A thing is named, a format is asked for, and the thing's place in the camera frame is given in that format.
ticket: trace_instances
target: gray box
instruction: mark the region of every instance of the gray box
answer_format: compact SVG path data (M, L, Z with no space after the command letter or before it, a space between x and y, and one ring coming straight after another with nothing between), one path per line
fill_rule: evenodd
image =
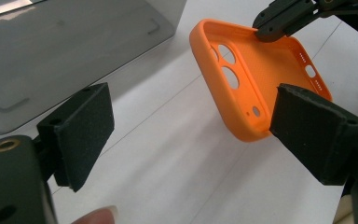
M0 7L12 2L1 0ZM186 0L28 1L0 14L0 134L174 35Z

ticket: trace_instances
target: screw hole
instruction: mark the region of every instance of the screw hole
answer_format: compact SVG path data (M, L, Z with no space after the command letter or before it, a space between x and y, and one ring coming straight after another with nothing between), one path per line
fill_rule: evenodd
M3 144L0 145L0 149L5 149L8 147L13 147L14 146L14 142L9 141L9 142L4 142Z
M0 152L9 151L20 144L20 140L15 138L10 138L5 141L0 142Z
M16 213L17 209L13 205L8 205L0 210L0 222L5 221Z
M256 117L260 117L260 110L257 108L257 106L254 106L252 110Z
M51 124L51 125L56 125L56 124L61 123L61 121L62 121L61 119L53 119L53 120L50 121L49 124Z

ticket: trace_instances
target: white surface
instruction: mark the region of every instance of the white surface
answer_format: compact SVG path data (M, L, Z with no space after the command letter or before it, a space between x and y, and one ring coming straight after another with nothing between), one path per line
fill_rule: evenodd
M187 0L172 40L103 80L116 129L78 193L49 181L61 223L109 204L119 224L331 223L341 187L322 186L274 137L235 139L188 44L201 19L250 26L268 3ZM330 18L296 36L334 101L358 114L358 34ZM35 136L36 123L16 133Z

